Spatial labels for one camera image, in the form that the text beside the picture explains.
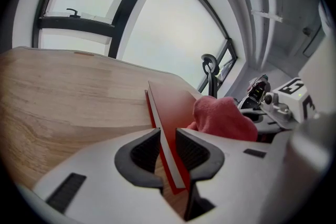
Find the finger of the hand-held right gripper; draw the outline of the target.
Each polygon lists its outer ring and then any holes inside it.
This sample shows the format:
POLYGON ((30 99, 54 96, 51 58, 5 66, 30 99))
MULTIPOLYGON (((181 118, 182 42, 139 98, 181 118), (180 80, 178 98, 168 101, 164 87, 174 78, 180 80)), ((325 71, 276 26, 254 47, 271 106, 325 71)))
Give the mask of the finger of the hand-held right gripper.
POLYGON ((239 109, 240 113, 249 118, 253 123, 260 123, 263 121, 263 111, 261 108, 245 108, 239 109))

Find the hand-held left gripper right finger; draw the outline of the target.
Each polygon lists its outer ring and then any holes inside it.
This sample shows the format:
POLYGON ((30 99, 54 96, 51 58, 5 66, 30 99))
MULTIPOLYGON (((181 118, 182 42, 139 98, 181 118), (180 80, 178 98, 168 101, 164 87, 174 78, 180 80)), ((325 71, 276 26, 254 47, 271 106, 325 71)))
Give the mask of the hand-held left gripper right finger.
POLYGON ((270 144, 176 129, 176 150, 190 178, 187 222, 259 222, 283 163, 288 132, 270 144))

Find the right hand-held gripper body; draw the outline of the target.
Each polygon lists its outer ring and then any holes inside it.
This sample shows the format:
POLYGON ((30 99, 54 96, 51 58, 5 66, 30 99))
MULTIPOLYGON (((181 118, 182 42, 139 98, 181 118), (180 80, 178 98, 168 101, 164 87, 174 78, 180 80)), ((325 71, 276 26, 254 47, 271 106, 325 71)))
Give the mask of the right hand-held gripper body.
POLYGON ((299 77, 273 90, 267 75, 253 80, 246 94, 246 108, 262 109, 263 121, 255 124, 259 134, 292 130, 317 113, 307 87, 299 77))

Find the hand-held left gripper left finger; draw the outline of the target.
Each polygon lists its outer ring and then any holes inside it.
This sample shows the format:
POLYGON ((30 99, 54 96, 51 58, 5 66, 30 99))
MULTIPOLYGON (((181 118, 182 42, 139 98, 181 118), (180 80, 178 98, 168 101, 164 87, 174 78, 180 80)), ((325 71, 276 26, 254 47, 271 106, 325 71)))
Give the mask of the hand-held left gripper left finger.
POLYGON ((34 193, 63 221, 180 222, 155 174, 160 130, 89 145, 45 174, 34 193))

